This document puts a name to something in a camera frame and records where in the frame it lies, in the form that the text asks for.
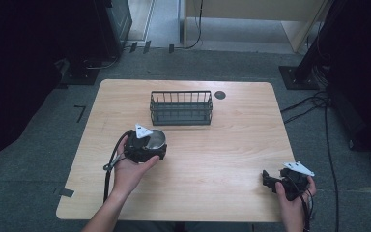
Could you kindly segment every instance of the wooden table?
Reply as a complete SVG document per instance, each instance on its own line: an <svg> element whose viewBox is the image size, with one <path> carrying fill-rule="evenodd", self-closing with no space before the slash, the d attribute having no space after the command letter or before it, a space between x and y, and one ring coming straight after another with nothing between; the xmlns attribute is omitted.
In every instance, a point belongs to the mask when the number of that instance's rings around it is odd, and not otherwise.
<svg viewBox="0 0 371 232"><path fill-rule="evenodd" d="M211 90L209 126L153 127L151 91ZM214 97L223 91L226 98ZM120 219L172 221L280 221L276 194L262 185L294 161L269 83L104 80L83 132L58 218L88 219L102 204L105 172L119 137L139 123L164 131L167 154L126 202Z"/></svg>

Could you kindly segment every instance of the human hand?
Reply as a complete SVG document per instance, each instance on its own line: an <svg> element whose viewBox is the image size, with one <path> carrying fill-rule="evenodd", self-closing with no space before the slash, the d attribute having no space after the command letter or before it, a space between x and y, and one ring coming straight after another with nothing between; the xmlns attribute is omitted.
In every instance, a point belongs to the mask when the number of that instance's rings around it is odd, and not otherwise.
<svg viewBox="0 0 371 232"><path fill-rule="evenodd" d="M309 192L312 196L316 194L316 186L313 179L308 176ZM278 195L279 207L281 210L282 223L285 226L287 232L301 232L304 228L304 211L302 207L302 201L300 197L297 197L293 201L289 201L285 195L285 189L280 182L275 184L276 193ZM302 197L306 204L309 202L309 192L306 191Z"/></svg>
<svg viewBox="0 0 371 232"><path fill-rule="evenodd" d="M128 137L125 136L117 148L117 154L122 154L120 157L122 160L114 167L114 184L110 193L125 198L137 187L143 175L159 161L159 156L153 156L145 163L135 163L125 159L123 152L127 140Z"/></svg>

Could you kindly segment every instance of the wire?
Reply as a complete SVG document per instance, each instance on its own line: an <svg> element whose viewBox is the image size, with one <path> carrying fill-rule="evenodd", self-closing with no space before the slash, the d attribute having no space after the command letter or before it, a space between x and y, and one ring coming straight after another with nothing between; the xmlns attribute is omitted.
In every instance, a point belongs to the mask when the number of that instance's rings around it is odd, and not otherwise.
<svg viewBox="0 0 371 232"><path fill-rule="evenodd" d="M330 165L330 170L331 170L331 173L332 173L332 178L333 178L333 183L334 183L334 191L335 191L335 205L336 205L335 232L338 232L339 231L339 191L338 191L338 184L337 184L335 170L333 168L333 160L332 160L332 154L331 154L331 151L330 151L329 132L328 132L328 108L330 107L330 98L329 97L326 97L326 98L318 97L318 95L325 94L325 93L326 93L325 91L318 92L313 97L306 98L306 99L300 101L297 104L294 104L294 105L289 106L285 109L282 109L281 113L286 112L286 111L291 110L291 109L294 109L294 108L296 108L296 107L298 107L298 106L300 106L304 103L313 102L313 104L314 104L313 107L311 107L310 109L308 109L304 113L301 113L297 116L291 117L290 119L288 119L287 121L284 122L284 124L287 124L287 123L292 122L295 119L299 118L300 116L305 115L306 113L314 110L315 108L318 108L318 107L324 107L325 108L325 135L326 135L326 140L327 140L329 165ZM312 197L312 194L310 194L310 192L309 192L309 195L311 196L311 201L313 202L313 197ZM310 210L310 214L309 214L310 216L312 215L312 211L313 211L313 206Z"/></svg>
<svg viewBox="0 0 371 232"><path fill-rule="evenodd" d="M309 219L312 219L312 213L313 213L313 207L314 207L314 201L313 201L313 195L309 189L307 189L309 196L311 197L310 204L309 204Z"/></svg>
<svg viewBox="0 0 371 232"><path fill-rule="evenodd" d="M291 184L295 187L295 189L297 190L298 196L300 197L300 201L302 201L303 212L305 214L305 227L303 228L303 231L309 231L310 230L310 214L309 214L308 206L306 205L306 202L302 196L303 191L300 191L300 189L295 184L295 182L291 179L291 177L287 176L286 178L288 178Z"/></svg>
<svg viewBox="0 0 371 232"><path fill-rule="evenodd" d="M198 44L198 42L200 42L200 39L201 39L201 17L203 15L203 3L204 3L204 0L201 0L201 4L200 4L200 15L199 15L198 25L197 25L197 28L198 28L198 39L195 42L195 44L193 44L191 46L188 46L188 47L185 47L184 49L191 49L191 48L195 47Z"/></svg>
<svg viewBox="0 0 371 232"><path fill-rule="evenodd" d="M119 60L119 56L117 55L116 58L108 65L106 66L99 66L99 67L88 67L86 66L86 69L87 70L102 70L102 69L107 69L107 68L110 68L112 67L114 64L116 64L116 62Z"/></svg>
<svg viewBox="0 0 371 232"><path fill-rule="evenodd" d="M328 105L328 98L321 98L321 97L318 97L318 95L320 94L324 94L325 91L321 91L321 92L318 92L316 93L313 97L309 97L309 98L306 98L302 101L300 101L299 103L297 104L294 104L292 106L289 106L287 108L284 108L282 109L280 112L283 113L283 112L286 112L288 110L291 110L291 109L294 109L294 108L297 108L298 106L304 104L304 103L308 103L308 102L312 102L313 103L313 107L309 108L308 110L306 110L305 112L301 113L301 114L298 114L298 115L295 115L287 120L284 121L284 124L288 124L288 123L291 123L292 121L298 119L299 117L311 112L312 110L314 109L317 109L317 108L323 108L325 107L326 105Z"/></svg>
<svg viewBox="0 0 371 232"><path fill-rule="evenodd" d="M116 161L116 164L114 164L114 165L117 165L118 162L120 162L121 160L125 160L125 159L127 159L127 157L123 157L123 158L117 160L117 161Z"/></svg>
<svg viewBox="0 0 371 232"><path fill-rule="evenodd" d="M110 183L110 173L111 173L111 170L113 169L113 166L112 166L112 162L113 162L113 158L117 152L117 149L119 148L119 145L120 143L122 142L123 138L125 138L126 135L128 135L129 132L125 132L120 138L119 140L117 141L116 145L114 146L114 149L113 149L113 152L111 153L111 157L110 157L110 160L109 160L109 163L107 165L104 166L105 167L108 167L106 170L106 176L105 176L105 179L104 179L104 195L103 195L103 202L106 201L107 197L108 197L108 190L109 190L109 183ZM119 161L121 160L124 160L126 157L124 158L121 158L119 160L116 161L116 163L118 163Z"/></svg>
<svg viewBox="0 0 371 232"><path fill-rule="evenodd" d="M328 157L329 157L329 164L330 170L332 172L333 183L335 187L335 203L336 203L336 222L335 222L335 232L339 231L339 193L338 193L338 184L336 180L335 170L333 168L333 161L332 161L332 154L330 152L330 144L329 144L329 133L328 133L328 106L325 107L325 134L327 138L327 147L328 147Z"/></svg>
<svg viewBox="0 0 371 232"><path fill-rule="evenodd" d="M326 74L324 73L324 70L322 69L322 67L320 68L320 66L318 65L313 66L312 73L316 77L319 83L321 83L325 88L328 87L329 82L325 78Z"/></svg>

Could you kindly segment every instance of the black wire basket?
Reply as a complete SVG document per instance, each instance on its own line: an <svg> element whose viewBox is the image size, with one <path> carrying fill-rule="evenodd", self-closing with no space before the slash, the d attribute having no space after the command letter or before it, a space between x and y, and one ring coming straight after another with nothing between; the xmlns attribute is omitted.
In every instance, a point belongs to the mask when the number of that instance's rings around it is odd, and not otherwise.
<svg viewBox="0 0 371 232"><path fill-rule="evenodd" d="M152 91L154 126L209 125L213 117L211 91Z"/></svg>

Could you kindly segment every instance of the finger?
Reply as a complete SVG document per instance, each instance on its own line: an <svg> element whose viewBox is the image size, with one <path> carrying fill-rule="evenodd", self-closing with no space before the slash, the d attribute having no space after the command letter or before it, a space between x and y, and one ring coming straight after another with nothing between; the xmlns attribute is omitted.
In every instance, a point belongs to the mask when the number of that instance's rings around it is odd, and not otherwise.
<svg viewBox="0 0 371 232"><path fill-rule="evenodd" d="M283 203L288 201L287 197L285 196L285 188L282 186L282 183L277 182L275 183L275 188L276 188L276 194L278 195L279 203Z"/></svg>
<svg viewBox="0 0 371 232"><path fill-rule="evenodd" d="M128 136L126 135L122 139L122 141L120 142L119 147L117 148L117 153L118 154L122 154L123 153L123 151L125 150L125 144L126 144L127 141L128 141Z"/></svg>
<svg viewBox="0 0 371 232"><path fill-rule="evenodd" d="M312 177L310 177L310 176L308 176L307 179L308 179L308 182L309 182L309 189L308 190L312 194L312 196L314 196L316 194L315 182L312 179Z"/></svg>
<svg viewBox="0 0 371 232"><path fill-rule="evenodd" d="M151 157L149 160L147 160L145 163L143 163L143 167L146 169L146 170L149 170L150 168L152 168L154 165L156 165L156 163L159 161L159 156L155 155L153 157Z"/></svg>

